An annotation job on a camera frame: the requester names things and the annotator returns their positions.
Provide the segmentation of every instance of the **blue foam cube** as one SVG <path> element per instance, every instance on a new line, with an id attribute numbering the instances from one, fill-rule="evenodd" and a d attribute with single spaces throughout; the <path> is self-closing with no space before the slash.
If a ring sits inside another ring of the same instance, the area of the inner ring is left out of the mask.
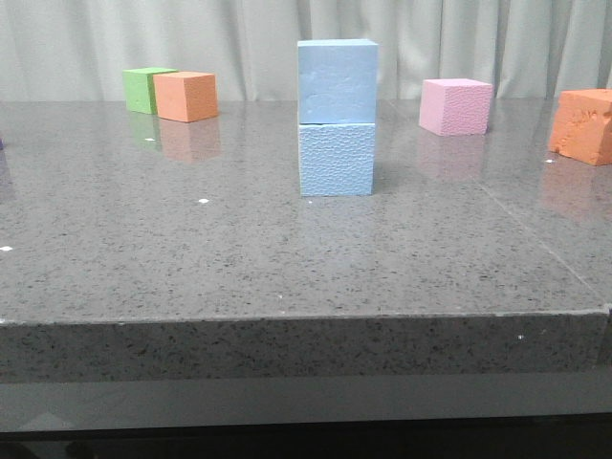
<path id="1" fill-rule="evenodd" d="M 371 40 L 297 42 L 299 122 L 375 122 L 378 45 Z"/>
<path id="2" fill-rule="evenodd" d="M 299 125 L 302 196 L 372 194 L 376 125 Z"/>

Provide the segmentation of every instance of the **orange foam cube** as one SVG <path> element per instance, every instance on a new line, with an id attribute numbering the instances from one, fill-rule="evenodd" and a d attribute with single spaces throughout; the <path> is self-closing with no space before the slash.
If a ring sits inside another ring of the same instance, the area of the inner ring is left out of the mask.
<path id="1" fill-rule="evenodd" d="M 219 113 L 214 74 L 176 72 L 154 75 L 153 82 L 160 118 L 192 122 Z"/>
<path id="2" fill-rule="evenodd" d="M 563 91 L 551 151 L 592 165 L 612 164 L 612 90 Z"/>

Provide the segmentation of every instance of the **speckled granite surface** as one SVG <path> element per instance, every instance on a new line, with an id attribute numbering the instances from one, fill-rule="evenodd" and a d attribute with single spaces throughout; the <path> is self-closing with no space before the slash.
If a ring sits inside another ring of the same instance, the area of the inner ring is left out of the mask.
<path id="1" fill-rule="evenodd" d="M 612 168 L 546 152 L 551 106 L 447 139 L 382 101 L 374 194 L 300 198 L 294 102 L 171 136 L 120 102 L 4 104 L 0 382 L 604 361 Z"/>

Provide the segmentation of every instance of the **curtain fold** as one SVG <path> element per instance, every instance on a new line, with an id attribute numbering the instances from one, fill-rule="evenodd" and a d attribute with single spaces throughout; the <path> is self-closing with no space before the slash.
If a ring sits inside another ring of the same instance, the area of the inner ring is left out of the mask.
<path id="1" fill-rule="evenodd" d="M 438 77 L 498 98 L 612 87 L 607 0 L 0 0 L 0 100 L 120 100 L 121 70 L 146 66 L 295 99 L 297 40 L 355 37 L 380 44 L 380 98 Z"/>

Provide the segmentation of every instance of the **foam cube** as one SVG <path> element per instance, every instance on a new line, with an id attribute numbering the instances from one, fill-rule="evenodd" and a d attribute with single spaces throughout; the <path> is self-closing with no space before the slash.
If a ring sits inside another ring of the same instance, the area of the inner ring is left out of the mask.
<path id="1" fill-rule="evenodd" d="M 218 115 L 214 74 L 177 72 L 155 75 L 153 81 L 160 118 L 192 122 Z"/>
<path id="2" fill-rule="evenodd" d="M 153 76 L 170 72 L 178 71 L 161 67 L 124 70 L 123 88 L 125 90 L 125 103 L 127 109 L 133 112 L 148 114 L 157 113 L 155 90 L 153 89 Z"/>
<path id="3" fill-rule="evenodd" d="M 367 39 L 297 42 L 299 122 L 375 122 L 378 45 Z"/>
<path id="4" fill-rule="evenodd" d="M 563 91 L 548 147 L 591 165 L 612 164 L 612 90 Z"/>
<path id="5" fill-rule="evenodd" d="M 492 85 L 474 79 L 426 79 L 419 125 L 438 136 L 484 134 L 492 92 Z"/>
<path id="6" fill-rule="evenodd" d="M 302 196 L 372 193 L 374 123 L 300 124 Z"/>

